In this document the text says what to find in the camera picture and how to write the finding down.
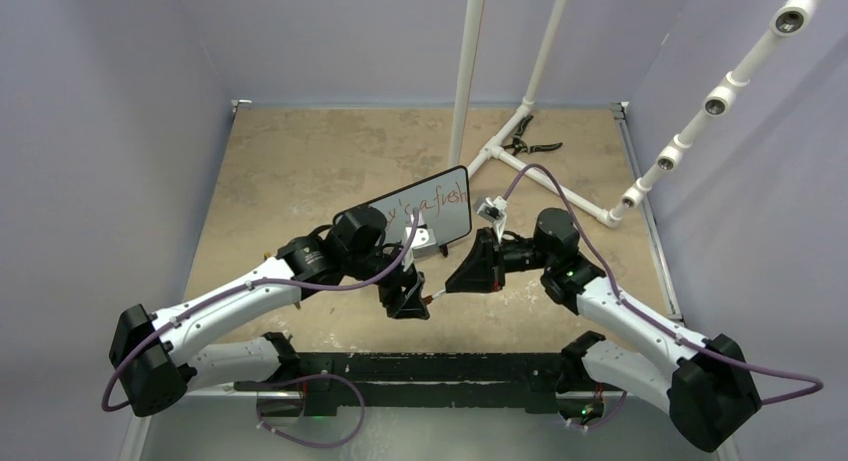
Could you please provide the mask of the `black-framed small whiteboard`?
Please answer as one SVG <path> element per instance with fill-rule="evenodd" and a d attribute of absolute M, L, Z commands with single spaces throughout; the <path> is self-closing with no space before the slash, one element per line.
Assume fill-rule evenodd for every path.
<path fill-rule="evenodd" d="M 414 209 L 435 230 L 439 252 L 467 236 L 472 228 L 469 174 L 463 165 L 452 167 L 405 187 L 363 202 L 379 210 L 387 221 L 385 240 L 402 242 L 404 227 Z"/>

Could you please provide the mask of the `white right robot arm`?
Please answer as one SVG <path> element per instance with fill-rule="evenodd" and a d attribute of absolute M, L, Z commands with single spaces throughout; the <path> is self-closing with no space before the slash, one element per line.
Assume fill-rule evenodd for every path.
<path fill-rule="evenodd" d="M 741 348 L 726 335 L 708 339 L 614 291 L 609 276 L 580 252 L 579 240 L 572 216 L 560 208 L 544 209 L 530 238 L 501 240 L 494 229 L 480 228 L 445 290 L 493 293 L 509 273 L 541 270 L 540 283 L 555 304 L 633 348 L 586 333 L 565 350 L 563 381 L 576 388 L 592 381 L 618 387 L 667 414 L 696 448 L 716 451 L 763 405 L 751 374 L 739 366 Z"/>

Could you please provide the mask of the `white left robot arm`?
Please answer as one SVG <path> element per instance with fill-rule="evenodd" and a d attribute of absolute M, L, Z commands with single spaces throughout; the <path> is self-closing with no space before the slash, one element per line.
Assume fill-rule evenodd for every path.
<path fill-rule="evenodd" d="M 221 344 L 228 332 L 276 309 L 322 292 L 375 287 L 388 317 L 426 320 L 425 278 L 414 264 L 419 209 L 404 235 L 391 239 L 386 216 L 370 205 L 343 211 L 329 224 L 295 237 L 247 274 L 177 305 L 149 312 L 137 304 L 121 313 L 109 350 L 113 372 L 101 398 L 105 412 L 130 408 L 157 414 L 186 393 L 230 381 L 258 381 L 284 390 L 298 363 L 281 334 Z"/>

